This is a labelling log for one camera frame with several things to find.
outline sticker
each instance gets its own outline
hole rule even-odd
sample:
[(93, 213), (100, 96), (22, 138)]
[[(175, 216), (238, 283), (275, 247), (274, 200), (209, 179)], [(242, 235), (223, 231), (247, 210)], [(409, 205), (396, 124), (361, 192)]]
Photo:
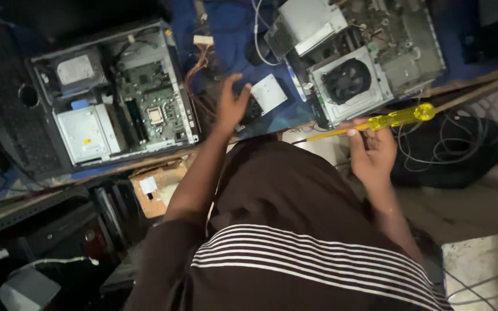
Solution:
[(88, 79), (95, 75), (87, 55), (63, 61), (57, 66), (57, 74), (63, 85)]
[(139, 181), (143, 194), (148, 194), (156, 190), (156, 182), (153, 176)]
[(9, 252), (7, 249), (0, 249), (0, 260), (9, 257)]
[(86, 152), (93, 149), (99, 149), (100, 147), (102, 147), (100, 144), (83, 145), (82, 150)]

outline white cable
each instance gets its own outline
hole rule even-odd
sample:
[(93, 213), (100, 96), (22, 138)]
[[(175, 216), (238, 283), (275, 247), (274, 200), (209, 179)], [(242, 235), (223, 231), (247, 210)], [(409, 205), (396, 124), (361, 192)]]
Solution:
[(99, 260), (96, 260), (96, 259), (92, 259), (92, 258), (89, 258), (89, 257), (86, 257), (86, 256), (83, 256), (83, 257), (74, 257), (74, 258), (70, 258), (70, 259), (40, 259), (40, 260), (36, 260), (36, 261), (33, 261), (31, 263), (28, 263), (26, 265), (23, 265), (22, 267), (16, 269), (16, 270), (13, 270), (11, 273), (9, 273), (9, 277), (11, 277), (13, 274), (21, 271), (21, 270), (24, 270), (24, 269), (27, 269), (29, 267), (34, 267), (35, 265), (38, 265), (40, 263), (51, 263), (51, 262), (56, 262), (56, 263), (70, 263), (70, 262), (76, 262), (76, 261), (83, 261), (83, 260), (88, 260), (91, 261), (92, 265), (94, 266), (97, 266), (99, 265)]
[(257, 49), (257, 54), (259, 55), (259, 57), (261, 58), (261, 60), (263, 62), (265, 62), (265, 64), (268, 64), (270, 66), (278, 66), (280, 65), (282, 62), (278, 62), (277, 64), (273, 64), (269, 61), (267, 61), (261, 54), (261, 49), (259, 48), (259, 42), (257, 40), (257, 34), (259, 32), (259, 8), (261, 7), (261, 3), (262, 3), (262, 0), (259, 1), (259, 3), (257, 4), (257, 7), (254, 9), (254, 46), (255, 48)]
[(254, 0), (251, 0), (251, 4), (253, 4), (253, 10), (256, 12), (257, 15), (259, 15), (259, 19), (261, 20), (261, 22), (266, 26), (266, 28), (270, 28), (270, 25), (268, 25), (265, 19), (257, 11), (257, 5), (254, 3)]

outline blue workbench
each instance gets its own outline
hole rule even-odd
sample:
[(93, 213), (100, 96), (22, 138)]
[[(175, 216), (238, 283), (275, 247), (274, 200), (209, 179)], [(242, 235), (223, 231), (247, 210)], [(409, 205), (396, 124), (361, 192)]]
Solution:
[[(260, 14), (268, 24), (273, 22), (270, 3), (271, 0), (263, 0), (260, 10)], [(178, 46), (178, 56), (183, 71), (187, 73), (195, 64), (194, 53), (198, 51), (193, 46), (196, 18), (193, 0), (169, 0), (168, 7), (172, 11), (171, 27)], [(301, 101), (285, 65), (272, 67), (261, 64), (254, 67), (245, 58), (246, 46), (253, 44), (254, 10), (251, 0), (206, 0), (205, 8), (221, 70), (224, 74), (242, 73), (244, 75), (244, 78), (234, 86), (235, 90), (241, 90), (246, 82), (255, 84), (265, 76), (273, 74), (288, 96), (287, 101), (244, 129), (240, 137), (243, 139), (258, 136), (314, 121), (310, 105)], [(465, 65), (463, 62), (459, 38), (472, 30), (477, 18), (475, 12), (477, 12), (477, 0), (432, 2), (433, 25), (447, 64), (447, 72), (434, 81), (434, 87), (443, 86), (454, 80), (473, 80), (498, 70), (498, 59), (473, 65)], [(17, 32), (21, 31), (20, 28), (15, 27), (15, 29)], [(24, 38), (28, 38), (24, 34), (17, 34), (17, 37), (21, 39), (19, 41), (27, 41)], [(32, 46), (25, 42), (21, 43), (22, 48)], [(74, 173), (70, 177), (63, 177), (63, 181), (100, 175), (121, 165), (123, 164), (113, 164)], [(10, 178), (11, 183), (14, 178), (16, 178), (14, 175)], [(0, 197), (6, 193), (7, 191), (0, 192)]]
[[(259, 11), (270, 25), (273, 19), (269, 3), (270, 1), (263, 1)], [(198, 51), (193, 46), (196, 18), (193, 0), (174, 0), (169, 4), (173, 11), (171, 27), (178, 46), (178, 56), (180, 62), (184, 64), (184, 72), (188, 72), (195, 63), (190, 55)], [(301, 100), (284, 64), (270, 66), (263, 63), (255, 67), (245, 58), (246, 46), (254, 42), (254, 9), (251, 1), (210, 1), (205, 2), (205, 8), (220, 69), (225, 74), (242, 73), (244, 75), (244, 78), (236, 83), (234, 90), (239, 91), (245, 83), (256, 84), (267, 75), (273, 74), (288, 98), (271, 112), (259, 118), (257, 122), (253, 122), (239, 132), (240, 138), (272, 133), (314, 121), (310, 105)], [(262, 24), (259, 24), (259, 27), (261, 27), (259, 31), (266, 29)], [(277, 62), (273, 57), (270, 57), (269, 61)]]

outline cooling fan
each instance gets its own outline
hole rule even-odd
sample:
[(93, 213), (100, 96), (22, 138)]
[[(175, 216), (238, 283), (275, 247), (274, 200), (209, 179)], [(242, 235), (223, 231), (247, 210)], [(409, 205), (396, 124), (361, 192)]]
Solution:
[(322, 82), (331, 99), (338, 105), (343, 105), (370, 89), (372, 76), (365, 63), (353, 58), (322, 76)]

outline metal shelf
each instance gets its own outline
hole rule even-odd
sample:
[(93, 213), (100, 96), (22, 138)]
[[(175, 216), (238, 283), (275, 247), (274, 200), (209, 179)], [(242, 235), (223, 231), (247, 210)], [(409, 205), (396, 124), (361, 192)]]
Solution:
[(0, 231), (72, 197), (90, 198), (86, 185), (79, 185), (19, 202), (0, 203)]

